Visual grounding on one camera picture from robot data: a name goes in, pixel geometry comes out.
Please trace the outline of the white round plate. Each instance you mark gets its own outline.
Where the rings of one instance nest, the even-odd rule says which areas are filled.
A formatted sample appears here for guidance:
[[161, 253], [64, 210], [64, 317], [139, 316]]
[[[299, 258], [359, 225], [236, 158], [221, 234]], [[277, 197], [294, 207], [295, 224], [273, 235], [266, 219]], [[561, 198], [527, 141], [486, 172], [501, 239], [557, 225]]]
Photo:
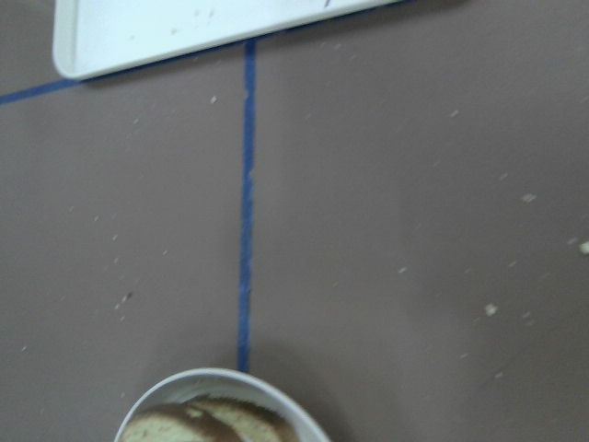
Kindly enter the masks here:
[[321, 426], [289, 396], [251, 375], [224, 368], [196, 368], [180, 372], [155, 384], [131, 408], [115, 436], [135, 415], [197, 397], [227, 397], [250, 401], [277, 412], [295, 430], [297, 441], [328, 441]]

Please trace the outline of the cream bear tray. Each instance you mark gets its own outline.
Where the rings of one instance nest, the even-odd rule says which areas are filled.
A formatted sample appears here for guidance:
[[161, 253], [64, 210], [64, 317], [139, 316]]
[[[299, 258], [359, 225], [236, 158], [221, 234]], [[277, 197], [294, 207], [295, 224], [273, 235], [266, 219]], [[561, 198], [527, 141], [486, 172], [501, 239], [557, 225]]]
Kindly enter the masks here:
[[52, 59], [82, 80], [379, 7], [356, 0], [58, 1]]

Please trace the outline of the bread slice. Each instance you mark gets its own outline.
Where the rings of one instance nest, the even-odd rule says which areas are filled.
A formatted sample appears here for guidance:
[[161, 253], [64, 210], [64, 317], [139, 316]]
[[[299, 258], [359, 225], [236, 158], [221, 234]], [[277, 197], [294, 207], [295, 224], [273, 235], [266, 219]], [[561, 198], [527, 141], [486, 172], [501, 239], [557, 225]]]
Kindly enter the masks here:
[[186, 404], [172, 404], [141, 412], [131, 419], [120, 441], [297, 441], [286, 421], [276, 424], [238, 417], [218, 419]]
[[237, 419], [248, 417], [260, 419], [267, 423], [276, 424], [283, 418], [277, 413], [250, 401], [227, 397], [197, 397], [185, 402], [186, 405], [204, 410], [218, 419]]

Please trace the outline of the bread slice under egg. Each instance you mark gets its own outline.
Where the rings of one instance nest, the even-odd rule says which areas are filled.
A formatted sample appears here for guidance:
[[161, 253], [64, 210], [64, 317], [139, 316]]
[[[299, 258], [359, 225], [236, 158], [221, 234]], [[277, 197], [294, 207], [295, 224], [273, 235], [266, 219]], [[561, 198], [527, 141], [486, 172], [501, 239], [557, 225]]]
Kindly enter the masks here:
[[283, 418], [277, 413], [250, 401], [227, 397], [197, 397], [185, 402], [186, 405], [204, 410], [218, 419], [237, 419], [248, 417], [260, 419], [267, 423], [276, 424]]

